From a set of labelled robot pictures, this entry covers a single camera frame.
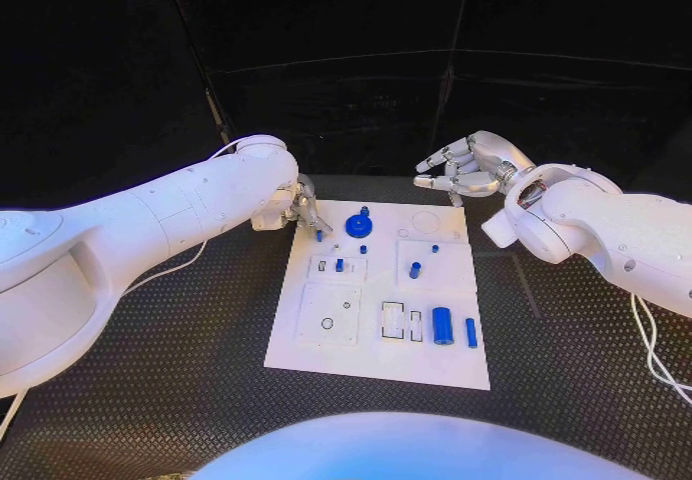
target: black backdrop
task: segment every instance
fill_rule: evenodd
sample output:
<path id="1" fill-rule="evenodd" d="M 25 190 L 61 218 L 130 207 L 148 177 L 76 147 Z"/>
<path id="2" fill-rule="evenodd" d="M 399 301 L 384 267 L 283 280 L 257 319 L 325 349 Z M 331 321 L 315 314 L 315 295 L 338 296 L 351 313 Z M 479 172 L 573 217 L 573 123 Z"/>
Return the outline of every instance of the black backdrop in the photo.
<path id="1" fill-rule="evenodd" d="M 146 181 L 217 128 L 279 136 L 305 173 L 368 175 L 487 129 L 536 163 L 692 200 L 688 2 L 289 3 L 2 5 L 0 208 Z"/>

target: black rubber mat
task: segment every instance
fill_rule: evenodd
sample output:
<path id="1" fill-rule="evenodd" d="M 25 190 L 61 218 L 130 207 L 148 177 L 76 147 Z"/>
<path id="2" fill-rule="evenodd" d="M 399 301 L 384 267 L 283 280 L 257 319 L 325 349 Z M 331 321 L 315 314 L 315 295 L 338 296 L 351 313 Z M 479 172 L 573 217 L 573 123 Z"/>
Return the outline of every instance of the black rubber mat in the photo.
<path id="1" fill-rule="evenodd" d="M 314 177 L 319 198 L 445 205 L 410 179 Z M 692 408 L 651 378 L 628 295 L 588 262 L 559 266 L 479 223 L 501 197 L 466 200 L 491 390 L 262 367 L 292 228 L 243 224 L 194 265 L 126 296 L 90 351 L 32 388 L 0 450 L 9 479 L 138 479 L 195 469 L 301 420 L 344 412 L 436 413 L 517 428 L 645 475 L 692 478 Z M 168 265 L 184 261 L 184 252 Z M 678 381 L 688 319 L 654 308 Z"/>

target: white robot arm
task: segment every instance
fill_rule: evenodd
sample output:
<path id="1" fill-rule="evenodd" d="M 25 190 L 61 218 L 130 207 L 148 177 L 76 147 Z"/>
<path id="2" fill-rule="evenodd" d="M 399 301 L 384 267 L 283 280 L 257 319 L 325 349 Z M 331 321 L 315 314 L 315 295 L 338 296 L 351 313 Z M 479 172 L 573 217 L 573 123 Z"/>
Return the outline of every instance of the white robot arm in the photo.
<path id="1" fill-rule="evenodd" d="M 285 144 L 265 135 L 71 208 L 0 211 L 0 397 L 81 356 L 141 273 L 247 219 L 254 230 L 298 220 L 331 231 Z"/>
<path id="2" fill-rule="evenodd" d="M 541 260 L 572 254 L 590 261 L 608 282 L 692 317 L 692 206 L 655 195 L 622 194 L 600 175 L 576 166 L 536 167 L 498 135 L 476 132 L 417 164 L 443 163 L 440 177 L 415 185 L 461 196 L 500 191 L 504 208 L 482 224 L 500 248 L 518 240 Z"/>

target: white board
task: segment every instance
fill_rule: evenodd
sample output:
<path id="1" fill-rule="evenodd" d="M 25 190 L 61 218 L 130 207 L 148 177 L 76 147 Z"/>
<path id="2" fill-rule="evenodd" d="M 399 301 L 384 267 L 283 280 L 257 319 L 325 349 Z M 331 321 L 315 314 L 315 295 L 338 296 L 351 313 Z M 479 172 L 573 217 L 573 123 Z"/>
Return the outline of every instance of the white board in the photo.
<path id="1" fill-rule="evenodd" d="M 363 205 L 373 230 L 355 239 L 344 224 Z M 319 243 L 295 230 L 263 366 L 489 390 L 464 209 L 329 200 L 316 206 L 334 233 Z M 452 345 L 433 343 L 435 307 L 451 311 Z M 389 337 L 402 331 L 403 338 L 384 338 L 384 326 Z"/>

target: small blue part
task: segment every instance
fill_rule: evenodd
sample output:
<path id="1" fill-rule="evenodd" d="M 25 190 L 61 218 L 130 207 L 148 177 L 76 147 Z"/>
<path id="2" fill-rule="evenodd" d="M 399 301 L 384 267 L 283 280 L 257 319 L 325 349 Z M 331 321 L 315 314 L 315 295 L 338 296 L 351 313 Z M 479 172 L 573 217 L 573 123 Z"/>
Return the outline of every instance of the small blue part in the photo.
<path id="1" fill-rule="evenodd" d="M 465 319 L 465 334 L 468 336 L 468 348 L 475 348 L 478 341 L 475 340 L 475 324 L 472 323 L 472 318 Z"/>
<path id="2" fill-rule="evenodd" d="M 432 309 L 432 330 L 435 331 L 435 344 L 451 345 L 453 343 L 451 312 L 445 307 Z"/>
<path id="3" fill-rule="evenodd" d="M 420 274 L 420 264 L 417 262 L 413 262 L 410 264 L 410 272 L 409 272 L 407 276 L 415 279 L 415 278 L 417 278 L 419 274 Z"/>
<path id="4" fill-rule="evenodd" d="M 345 233 L 353 238 L 364 238 L 371 232 L 370 211 L 367 207 L 360 209 L 360 213 L 345 220 Z"/>

